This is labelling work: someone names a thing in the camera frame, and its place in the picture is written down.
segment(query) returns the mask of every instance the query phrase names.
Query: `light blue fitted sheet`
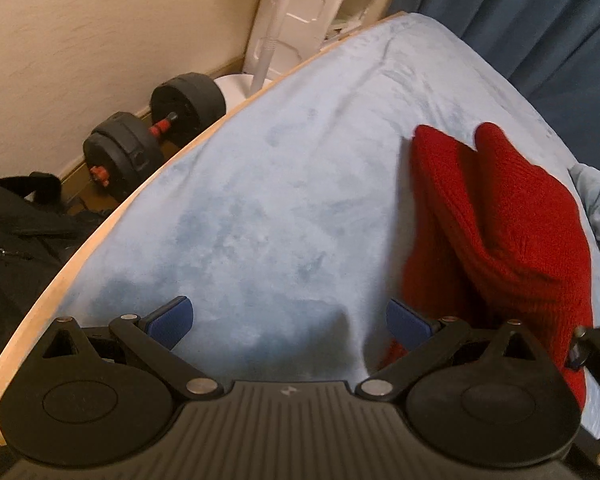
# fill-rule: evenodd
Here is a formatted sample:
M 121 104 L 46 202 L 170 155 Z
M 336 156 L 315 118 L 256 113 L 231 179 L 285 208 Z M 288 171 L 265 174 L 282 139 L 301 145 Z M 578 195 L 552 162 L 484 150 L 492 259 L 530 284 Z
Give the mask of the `light blue fitted sheet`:
M 413 130 L 431 124 L 472 145 L 483 121 L 575 194 L 573 155 L 474 51 L 418 14 L 382 23 L 164 168 L 86 261 L 57 315 L 102 325 L 183 294 L 196 319 L 175 351 L 208 374 L 355 384 L 386 348 L 384 308 L 412 243 Z M 584 211 L 582 219 L 600 324 L 600 253 Z M 598 394 L 590 386 L 596 400 L 585 413 L 597 434 Z

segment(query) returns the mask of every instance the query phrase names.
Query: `logo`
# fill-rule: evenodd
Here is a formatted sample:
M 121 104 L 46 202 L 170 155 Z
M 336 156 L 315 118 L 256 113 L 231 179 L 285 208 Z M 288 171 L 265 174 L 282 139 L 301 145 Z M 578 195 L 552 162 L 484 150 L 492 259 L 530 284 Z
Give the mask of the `logo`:
M 297 388 L 294 388 L 293 386 L 286 386 L 280 390 L 280 393 L 287 397 L 291 397 L 293 394 L 296 394 L 297 392 L 299 392 L 299 390 Z

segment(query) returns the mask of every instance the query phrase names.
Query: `white shelf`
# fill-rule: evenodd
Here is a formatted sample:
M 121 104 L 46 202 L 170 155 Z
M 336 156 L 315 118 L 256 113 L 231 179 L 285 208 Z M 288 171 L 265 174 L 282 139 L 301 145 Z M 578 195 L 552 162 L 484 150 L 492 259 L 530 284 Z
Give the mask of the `white shelf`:
M 342 38 L 346 37 L 347 35 L 349 35 L 353 30 L 356 30 L 358 27 L 360 27 L 362 25 L 362 20 L 354 20 L 352 22 L 347 23 L 347 27 L 343 28 L 339 33 L 337 33 L 335 36 L 328 38 L 327 40 L 324 40 L 322 42 L 322 45 L 320 46 L 320 50 L 322 50 L 325 47 L 328 47 L 330 44 L 336 43 L 336 41 L 341 40 Z

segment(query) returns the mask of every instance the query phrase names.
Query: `dumbbell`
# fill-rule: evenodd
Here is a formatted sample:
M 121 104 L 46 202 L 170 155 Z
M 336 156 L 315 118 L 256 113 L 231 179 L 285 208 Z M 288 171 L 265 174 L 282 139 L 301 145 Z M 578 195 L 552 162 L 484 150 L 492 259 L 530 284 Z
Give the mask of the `dumbbell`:
M 84 160 L 93 180 L 122 202 L 164 164 L 161 139 L 183 148 L 225 113 L 224 96 L 211 78 L 179 75 L 153 91 L 153 126 L 117 112 L 86 138 Z

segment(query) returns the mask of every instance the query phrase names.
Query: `ribbed plastic surface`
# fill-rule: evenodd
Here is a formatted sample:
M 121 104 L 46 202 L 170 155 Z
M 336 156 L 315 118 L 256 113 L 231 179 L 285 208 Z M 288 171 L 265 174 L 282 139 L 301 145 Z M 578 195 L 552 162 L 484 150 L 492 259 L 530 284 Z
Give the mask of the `ribbed plastic surface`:
M 190 402 L 154 446 L 125 462 L 54 470 L 19 462 L 8 480 L 567 480 L 559 463 L 520 471 L 464 466 L 428 449 L 394 406 L 344 383 L 235 384 Z

